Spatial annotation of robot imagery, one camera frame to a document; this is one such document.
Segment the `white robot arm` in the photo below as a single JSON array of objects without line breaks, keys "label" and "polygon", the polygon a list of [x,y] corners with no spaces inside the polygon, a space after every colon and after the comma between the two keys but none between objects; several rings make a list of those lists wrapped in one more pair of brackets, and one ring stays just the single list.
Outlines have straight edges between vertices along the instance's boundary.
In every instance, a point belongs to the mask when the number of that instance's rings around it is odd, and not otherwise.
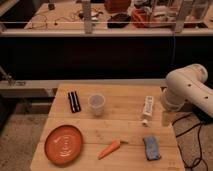
[{"label": "white robot arm", "polygon": [[213,89],[205,85],[207,79],[207,69],[201,64],[169,72],[161,94],[162,106],[167,111],[179,111],[185,101],[189,101],[213,118]]}]

